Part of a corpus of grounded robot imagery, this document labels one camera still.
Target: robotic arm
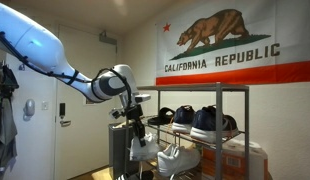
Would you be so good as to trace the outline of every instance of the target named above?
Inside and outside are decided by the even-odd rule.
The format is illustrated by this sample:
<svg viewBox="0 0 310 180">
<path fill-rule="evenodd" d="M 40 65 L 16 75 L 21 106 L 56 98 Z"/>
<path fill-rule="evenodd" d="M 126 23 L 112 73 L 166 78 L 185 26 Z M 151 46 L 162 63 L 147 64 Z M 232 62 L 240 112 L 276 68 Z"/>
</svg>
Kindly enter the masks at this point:
<svg viewBox="0 0 310 180">
<path fill-rule="evenodd" d="M 0 3 L 0 49 L 14 55 L 34 71 L 55 77 L 80 91 L 86 98 L 101 103 L 119 95 L 124 111 L 112 110 L 135 120 L 142 115 L 140 102 L 150 99 L 139 94 L 132 71 L 127 65 L 116 65 L 107 72 L 101 70 L 90 79 L 69 65 L 61 41 L 50 31 L 27 16 Z M 136 131 L 144 137 L 143 127 Z"/>
</svg>

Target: shoe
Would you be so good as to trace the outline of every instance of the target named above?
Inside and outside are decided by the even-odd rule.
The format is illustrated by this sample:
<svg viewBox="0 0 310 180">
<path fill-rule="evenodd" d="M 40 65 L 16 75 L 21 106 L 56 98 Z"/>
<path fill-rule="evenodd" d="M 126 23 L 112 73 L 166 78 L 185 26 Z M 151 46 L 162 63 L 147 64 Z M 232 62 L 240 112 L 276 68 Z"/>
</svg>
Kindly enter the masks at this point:
<svg viewBox="0 0 310 180">
<path fill-rule="evenodd" d="M 161 176 L 169 177 L 198 165 L 201 155 L 197 149 L 185 149 L 170 144 L 164 151 L 157 153 L 157 170 Z"/>
<path fill-rule="evenodd" d="M 150 125 L 169 124 L 174 114 L 175 114 L 174 110 L 167 107 L 163 107 L 162 109 L 159 110 L 157 117 L 151 118 L 147 122 Z"/>
<path fill-rule="evenodd" d="M 222 137 L 233 137 L 238 134 L 235 119 L 223 115 Z M 216 143 L 216 109 L 213 106 L 203 107 L 195 114 L 190 136 L 208 143 Z"/>
<path fill-rule="evenodd" d="M 181 106 L 176 110 L 174 122 L 172 125 L 173 132 L 189 134 L 192 128 L 195 111 L 192 106 Z"/>
<path fill-rule="evenodd" d="M 118 177 L 116 180 L 152 180 L 153 178 L 154 173 L 149 170 L 149 171 L 143 171 L 142 173 L 136 173 L 133 175 L 125 173 L 120 177 Z"/>
<path fill-rule="evenodd" d="M 129 154 L 129 159 L 131 161 L 145 161 L 156 158 L 157 153 L 160 151 L 160 148 L 156 143 L 157 135 L 148 133 L 145 135 L 144 139 L 146 145 L 143 147 L 141 147 L 137 136 L 132 139 Z"/>
</svg>

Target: red star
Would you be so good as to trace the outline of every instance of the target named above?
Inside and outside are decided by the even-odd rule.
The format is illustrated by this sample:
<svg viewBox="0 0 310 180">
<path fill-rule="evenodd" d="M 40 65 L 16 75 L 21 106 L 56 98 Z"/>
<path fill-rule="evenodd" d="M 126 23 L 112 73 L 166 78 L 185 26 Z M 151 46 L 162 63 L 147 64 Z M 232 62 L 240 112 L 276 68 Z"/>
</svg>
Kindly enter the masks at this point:
<svg viewBox="0 0 310 180">
<path fill-rule="evenodd" d="M 169 27 L 171 26 L 171 24 L 166 23 L 166 25 L 163 27 L 164 32 L 165 31 L 169 31 Z"/>
</svg>

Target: door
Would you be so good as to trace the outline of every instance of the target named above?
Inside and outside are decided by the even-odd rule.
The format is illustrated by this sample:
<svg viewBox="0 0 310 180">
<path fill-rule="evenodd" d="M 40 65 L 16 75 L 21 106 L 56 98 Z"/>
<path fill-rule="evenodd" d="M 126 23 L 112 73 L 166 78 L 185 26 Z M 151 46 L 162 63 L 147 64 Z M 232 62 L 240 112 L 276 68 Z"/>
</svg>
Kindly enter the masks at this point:
<svg viewBox="0 0 310 180">
<path fill-rule="evenodd" d="M 60 25 L 59 38 L 69 64 L 89 78 L 115 65 L 116 47 L 100 42 L 98 35 Z M 66 180 L 108 165 L 108 113 L 115 100 L 87 104 L 77 90 L 60 81 L 57 86 L 55 179 Z M 60 103 L 69 125 L 60 124 Z"/>
</svg>

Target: orange box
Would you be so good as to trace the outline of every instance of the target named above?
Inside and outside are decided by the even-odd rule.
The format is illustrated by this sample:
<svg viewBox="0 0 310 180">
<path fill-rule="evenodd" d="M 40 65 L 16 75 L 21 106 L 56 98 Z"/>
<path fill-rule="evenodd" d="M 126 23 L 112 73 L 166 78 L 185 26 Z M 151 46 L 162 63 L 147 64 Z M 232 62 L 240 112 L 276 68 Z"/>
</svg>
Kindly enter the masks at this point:
<svg viewBox="0 0 310 180">
<path fill-rule="evenodd" d="M 268 180 L 268 159 L 265 151 L 256 143 L 250 146 L 250 178 L 254 180 Z M 203 148 L 201 161 L 203 179 L 215 177 L 215 150 Z M 243 142 L 230 140 L 223 144 L 222 172 L 225 180 L 245 179 L 245 147 Z"/>
</svg>

